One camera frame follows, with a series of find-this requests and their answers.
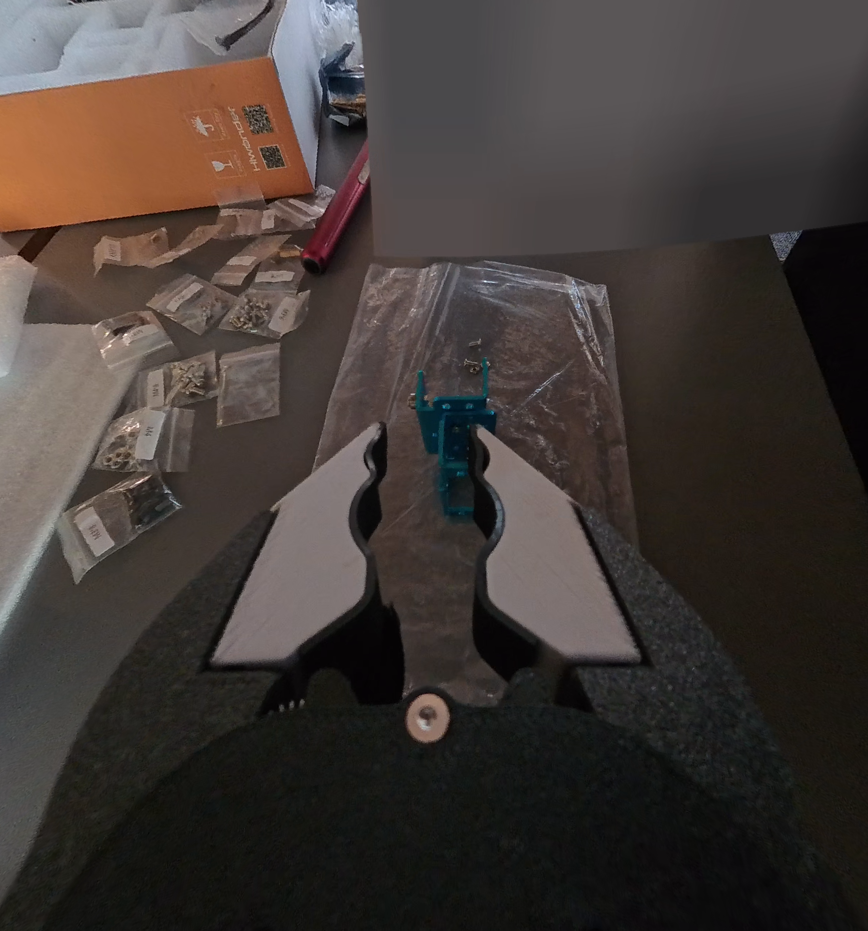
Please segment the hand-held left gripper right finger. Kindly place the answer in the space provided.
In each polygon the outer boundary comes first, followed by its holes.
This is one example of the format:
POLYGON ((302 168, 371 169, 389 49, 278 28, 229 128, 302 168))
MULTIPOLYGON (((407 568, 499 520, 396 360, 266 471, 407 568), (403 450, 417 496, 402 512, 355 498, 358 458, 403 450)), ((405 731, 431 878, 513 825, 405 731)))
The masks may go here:
POLYGON ((472 429, 474 642, 489 664, 638 664, 576 503, 483 427, 472 429))

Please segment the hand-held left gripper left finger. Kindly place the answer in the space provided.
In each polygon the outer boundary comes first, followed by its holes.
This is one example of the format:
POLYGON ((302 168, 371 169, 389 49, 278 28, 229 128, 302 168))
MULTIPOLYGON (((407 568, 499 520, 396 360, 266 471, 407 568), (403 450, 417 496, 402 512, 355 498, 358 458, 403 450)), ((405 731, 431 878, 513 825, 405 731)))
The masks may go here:
POLYGON ((279 500, 212 668, 289 668, 368 607, 383 479, 384 426, 370 425, 279 500))

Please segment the blue metal bracket assembly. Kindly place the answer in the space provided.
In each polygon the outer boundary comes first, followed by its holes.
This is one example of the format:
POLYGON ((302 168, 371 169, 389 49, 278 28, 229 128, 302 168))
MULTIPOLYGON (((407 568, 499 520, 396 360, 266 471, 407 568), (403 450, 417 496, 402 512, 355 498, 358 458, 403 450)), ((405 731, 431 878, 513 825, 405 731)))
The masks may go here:
POLYGON ((426 453, 438 459, 438 492, 443 512, 451 518, 473 515, 473 493, 464 491, 469 482, 469 450, 474 426, 494 433, 498 415, 489 401, 489 360, 477 360, 482 387, 477 394, 431 395, 426 375, 418 370, 409 406, 415 411, 426 453))

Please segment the clear plastic bag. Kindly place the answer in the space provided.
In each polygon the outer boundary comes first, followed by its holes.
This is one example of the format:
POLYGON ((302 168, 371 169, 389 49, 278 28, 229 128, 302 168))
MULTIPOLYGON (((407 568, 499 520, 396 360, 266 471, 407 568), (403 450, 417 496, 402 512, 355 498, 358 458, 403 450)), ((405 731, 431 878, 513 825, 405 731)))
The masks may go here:
POLYGON ((381 523, 370 539, 384 603, 404 649, 403 693, 424 686, 492 704, 501 679, 472 636, 473 518, 444 514, 438 459, 409 406, 423 370, 431 395, 477 394, 466 357, 489 360, 498 438, 576 502, 637 540, 614 325, 607 290, 501 262, 372 264, 359 295, 315 467, 368 425, 386 425, 381 523), (481 348, 467 343, 481 338, 481 348))

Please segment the group of small hardware bags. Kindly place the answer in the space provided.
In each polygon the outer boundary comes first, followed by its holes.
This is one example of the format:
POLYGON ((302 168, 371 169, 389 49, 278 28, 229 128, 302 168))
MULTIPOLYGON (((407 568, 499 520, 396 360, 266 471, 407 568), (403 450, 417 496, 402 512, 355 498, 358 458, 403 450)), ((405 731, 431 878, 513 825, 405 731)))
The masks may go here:
POLYGON ((310 309, 310 291, 300 284, 301 249, 288 239, 314 230, 334 196, 321 185, 255 207, 223 205, 214 224, 196 227, 174 249, 163 227, 96 243, 99 272, 106 266, 154 270, 210 241, 247 240, 209 278, 182 273, 143 308, 92 327, 106 367, 136 372, 125 413, 105 428, 91 464, 124 480, 59 519, 57 535, 75 583, 182 508, 165 476, 190 465, 196 405, 216 400, 218 427, 280 413, 280 343, 310 309))

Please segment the white foam sheet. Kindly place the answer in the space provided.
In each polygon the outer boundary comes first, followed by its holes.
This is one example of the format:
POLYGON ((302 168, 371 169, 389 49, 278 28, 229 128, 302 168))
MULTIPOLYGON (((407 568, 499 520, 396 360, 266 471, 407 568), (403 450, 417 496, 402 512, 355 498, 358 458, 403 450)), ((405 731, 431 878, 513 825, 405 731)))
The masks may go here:
POLYGON ((134 372, 87 325, 23 328, 0 378, 0 638, 134 372))

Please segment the slim dark red screwdriver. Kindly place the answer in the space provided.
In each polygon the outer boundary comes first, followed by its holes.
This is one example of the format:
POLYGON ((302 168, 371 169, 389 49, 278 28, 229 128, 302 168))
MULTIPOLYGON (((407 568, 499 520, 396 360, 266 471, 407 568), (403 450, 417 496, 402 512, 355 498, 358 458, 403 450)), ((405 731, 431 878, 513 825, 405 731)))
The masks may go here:
POLYGON ((327 270, 369 184, 369 141, 366 140, 301 252, 301 264, 307 273, 321 275, 327 270))

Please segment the orange cardboard box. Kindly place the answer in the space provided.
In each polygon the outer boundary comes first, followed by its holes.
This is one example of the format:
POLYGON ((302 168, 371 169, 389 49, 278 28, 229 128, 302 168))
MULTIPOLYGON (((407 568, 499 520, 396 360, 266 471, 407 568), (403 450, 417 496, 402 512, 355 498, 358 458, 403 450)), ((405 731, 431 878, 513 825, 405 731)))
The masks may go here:
POLYGON ((0 231, 312 192, 311 11, 0 1, 0 231))

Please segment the clear bag of blue parts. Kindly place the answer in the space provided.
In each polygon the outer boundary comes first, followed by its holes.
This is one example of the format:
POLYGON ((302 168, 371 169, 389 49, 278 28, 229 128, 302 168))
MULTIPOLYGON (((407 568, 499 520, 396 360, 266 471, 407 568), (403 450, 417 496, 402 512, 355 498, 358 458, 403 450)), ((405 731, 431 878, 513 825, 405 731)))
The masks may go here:
POLYGON ((367 117, 365 69, 347 64, 354 46, 342 44, 321 60, 319 69, 323 114, 345 128, 362 126, 367 117))

